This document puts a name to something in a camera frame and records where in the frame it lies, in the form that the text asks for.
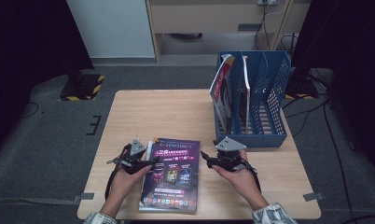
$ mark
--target book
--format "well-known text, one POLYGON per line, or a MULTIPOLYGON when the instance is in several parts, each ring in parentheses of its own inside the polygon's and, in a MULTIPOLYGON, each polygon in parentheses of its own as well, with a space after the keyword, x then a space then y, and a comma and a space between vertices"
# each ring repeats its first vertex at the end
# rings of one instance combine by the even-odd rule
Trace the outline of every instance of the book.
POLYGON ((144 176, 140 212, 197 211, 200 141, 158 138, 150 142, 148 160, 160 157, 144 176))
POLYGON ((229 76, 235 57, 224 54, 221 55, 221 59, 222 63, 216 71, 210 94, 222 128, 225 133, 231 133, 232 91, 229 76))
POLYGON ((249 104, 251 101, 251 87, 249 85, 248 70, 246 68, 246 62, 248 56, 243 56, 243 85, 240 99, 240 118, 243 122, 245 133, 249 131, 249 104))

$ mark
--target black curtain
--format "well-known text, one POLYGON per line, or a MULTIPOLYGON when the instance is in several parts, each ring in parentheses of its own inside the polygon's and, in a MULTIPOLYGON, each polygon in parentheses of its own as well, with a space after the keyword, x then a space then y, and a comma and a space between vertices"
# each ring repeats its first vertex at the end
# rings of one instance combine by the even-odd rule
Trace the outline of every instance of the black curtain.
POLYGON ((375 165, 375 1, 312 0, 292 64, 297 86, 310 68, 332 69, 334 108, 375 165))
POLYGON ((33 86, 92 68, 66 1, 0 0, 0 146, 33 86))

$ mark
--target robotic hand controller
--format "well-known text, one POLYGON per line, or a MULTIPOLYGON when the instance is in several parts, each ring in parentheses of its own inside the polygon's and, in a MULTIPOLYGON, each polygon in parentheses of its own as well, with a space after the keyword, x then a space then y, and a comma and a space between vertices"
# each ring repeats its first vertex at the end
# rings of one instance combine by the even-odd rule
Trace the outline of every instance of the robotic hand controller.
POLYGON ((235 172, 242 168, 246 168, 254 176, 257 187, 261 191, 256 169, 240 156, 239 150, 246 149, 245 145, 231 138, 225 137, 215 146, 215 148, 217 149, 216 158, 212 158, 208 156, 208 154, 201 152, 202 158, 207 161, 208 168, 217 165, 229 172, 235 172))
POLYGON ((119 169, 124 169, 127 174, 133 175, 148 165, 151 165, 153 169, 155 167, 155 164, 159 163, 160 157, 154 158, 153 161, 142 161, 141 158, 145 152, 146 147, 134 138, 132 140, 132 144, 128 144, 123 148, 120 156, 114 158, 112 161, 107 162, 107 164, 114 163, 116 166, 111 176, 109 176, 109 180, 106 185, 106 199, 108 198, 109 190, 111 188, 111 184, 115 177, 115 174, 119 169))

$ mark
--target sleeve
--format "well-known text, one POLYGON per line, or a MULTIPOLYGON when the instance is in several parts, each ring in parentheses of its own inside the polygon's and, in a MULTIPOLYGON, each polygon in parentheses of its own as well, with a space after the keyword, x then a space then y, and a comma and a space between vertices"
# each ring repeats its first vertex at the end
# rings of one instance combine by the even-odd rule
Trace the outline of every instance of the sleeve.
POLYGON ((278 203, 254 211, 252 217, 255 224, 298 224, 278 203))
POLYGON ((117 224, 116 221, 107 215, 101 213, 90 213, 84 224, 117 224))

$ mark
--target power cord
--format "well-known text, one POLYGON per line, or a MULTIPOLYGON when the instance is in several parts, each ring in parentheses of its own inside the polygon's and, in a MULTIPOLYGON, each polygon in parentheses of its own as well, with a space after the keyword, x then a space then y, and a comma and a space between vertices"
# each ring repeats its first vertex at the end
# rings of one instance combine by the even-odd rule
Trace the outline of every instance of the power cord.
POLYGON ((31 113, 30 115, 21 116, 21 119, 30 118, 32 115, 34 115, 34 114, 36 114, 36 112, 38 112, 38 110, 39 110, 39 104, 37 104, 35 102, 29 102, 29 104, 36 105, 36 110, 33 113, 31 113))
POLYGON ((297 100, 304 99, 304 97, 306 97, 306 96, 309 96, 309 94, 302 95, 302 96, 300 96, 299 98, 295 98, 295 99, 293 99, 293 101, 291 101, 291 102, 287 103, 286 105, 284 105, 284 106, 282 107, 282 109, 285 109, 285 108, 289 107, 290 105, 292 105, 293 103, 295 103, 297 100))
POLYGON ((295 47, 293 47, 293 45, 295 44, 294 43, 294 39, 299 39, 297 36, 295 36, 295 34, 292 34, 292 35, 283 35, 283 37, 281 37, 281 45, 283 46, 283 49, 286 53, 292 55, 294 52, 295 52, 295 47), (284 44, 284 38, 285 37, 292 37, 292 41, 291 41, 291 47, 289 49, 286 49, 285 48, 285 44, 284 44))
POLYGON ((267 0, 265 0, 265 6, 263 7, 263 17, 262 17, 262 20, 260 22, 260 25, 257 27, 257 33, 255 34, 255 46, 257 47, 257 49, 259 49, 259 47, 257 45, 257 34, 259 33, 262 26, 263 26, 263 29, 264 29, 264 33, 266 35, 268 49, 270 49, 270 40, 269 40, 269 36, 267 34, 267 31, 266 31, 266 11, 267 11, 268 6, 269 6, 269 4, 267 3, 267 0))
POLYGON ((306 111, 302 111, 302 112, 298 112, 297 114, 293 114, 293 115, 285 116, 287 119, 289 119, 289 118, 295 117, 295 116, 297 116, 297 115, 307 113, 306 117, 304 118, 303 124, 301 125, 300 130, 299 130, 297 133, 292 134, 292 136, 295 137, 295 136, 297 136, 299 133, 301 133, 301 131, 302 131, 303 128, 304 128, 304 125, 306 124, 307 118, 309 117, 309 115, 311 114, 311 112, 313 112, 314 110, 317 110, 317 109, 321 108, 321 106, 325 105, 328 101, 329 101, 329 98, 327 98, 324 102, 322 102, 320 105, 314 107, 313 109, 306 110, 306 111))
POLYGON ((272 13, 269 13, 269 14, 267 14, 267 15, 268 15, 268 16, 271 16, 271 15, 279 15, 279 14, 283 13, 285 10, 286 10, 286 0, 284 0, 284 7, 283 7, 283 9, 282 9, 281 11, 279 11, 279 12, 272 12, 272 13))
POLYGON ((329 133, 330 133, 330 137, 332 139, 332 143, 333 143, 333 147, 335 148, 335 152, 336 152, 336 155, 337 155, 337 158, 338 158, 338 161, 339 161, 339 166, 340 166, 340 171, 341 171, 341 177, 342 177, 342 183, 343 183, 343 187, 344 187, 344 192, 345 192, 345 197, 347 198, 347 203, 348 203, 348 208, 350 210, 350 214, 351 214, 351 219, 347 220, 347 221, 344 221, 342 222, 342 224, 347 224, 347 223, 355 223, 357 224, 358 220, 364 220, 364 219, 369 219, 369 218, 375 218, 375 215, 373 216, 362 216, 362 217, 356 217, 354 215, 354 212, 353 212, 353 208, 351 206, 351 201, 350 201, 350 194, 349 194, 349 191, 348 191, 348 188, 347 188, 347 181, 345 179, 345 173, 344 173, 344 168, 342 166, 342 162, 341 162, 341 158, 340 158, 340 153, 339 153, 339 149, 336 145, 336 141, 335 141, 335 138, 334 138, 334 135, 333 135, 333 132, 330 128, 330 124, 329 124, 329 121, 327 119, 327 114, 326 114, 326 104, 324 104, 324 116, 325 116, 325 122, 326 122, 326 126, 327 126, 327 129, 329 130, 329 133))

